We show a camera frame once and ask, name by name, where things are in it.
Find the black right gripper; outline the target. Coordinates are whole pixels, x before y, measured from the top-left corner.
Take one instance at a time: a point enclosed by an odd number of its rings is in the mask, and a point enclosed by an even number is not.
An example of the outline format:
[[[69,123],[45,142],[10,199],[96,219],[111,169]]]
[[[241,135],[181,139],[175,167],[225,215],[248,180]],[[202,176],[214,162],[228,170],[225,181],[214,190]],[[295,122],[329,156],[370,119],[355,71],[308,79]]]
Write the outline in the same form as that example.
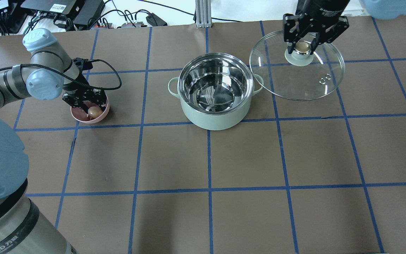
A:
[[[297,42],[308,33],[314,33],[310,55],[324,43],[332,43],[349,27],[343,11],[349,0],[298,0],[294,14],[283,15],[283,37],[287,53],[295,50]]]

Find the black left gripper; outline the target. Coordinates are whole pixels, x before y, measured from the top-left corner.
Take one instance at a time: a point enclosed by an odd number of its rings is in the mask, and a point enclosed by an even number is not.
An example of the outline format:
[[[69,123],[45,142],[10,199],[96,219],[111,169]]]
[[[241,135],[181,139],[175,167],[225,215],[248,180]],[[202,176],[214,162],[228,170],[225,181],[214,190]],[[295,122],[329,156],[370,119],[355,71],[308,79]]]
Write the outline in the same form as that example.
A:
[[[90,88],[78,88],[74,91],[66,91],[62,95],[62,100],[69,106],[73,107],[73,118],[79,122],[86,121],[86,112],[83,109],[87,109],[84,105],[84,100],[90,100],[96,104],[96,115],[102,115],[104,112],[104,104],[106,102],[106,93],[100,89]]]

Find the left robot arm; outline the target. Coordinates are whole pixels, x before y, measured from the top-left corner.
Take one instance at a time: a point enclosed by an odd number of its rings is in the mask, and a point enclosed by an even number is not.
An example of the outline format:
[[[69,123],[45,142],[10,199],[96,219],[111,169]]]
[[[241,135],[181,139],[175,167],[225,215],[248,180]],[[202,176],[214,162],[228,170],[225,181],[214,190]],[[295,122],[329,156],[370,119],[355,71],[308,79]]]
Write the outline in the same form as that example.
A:
[[[83,76],[92,60],[72,59],[48,29],[23,37],[30,53],[26,64],[0,69],[0,254],[76,254],[74,246],[57,230],[27,195],[29,158],[14,130],[15,114],[25,99],[62,97],[79,121],[97,122],[109,111],[103,88]]]

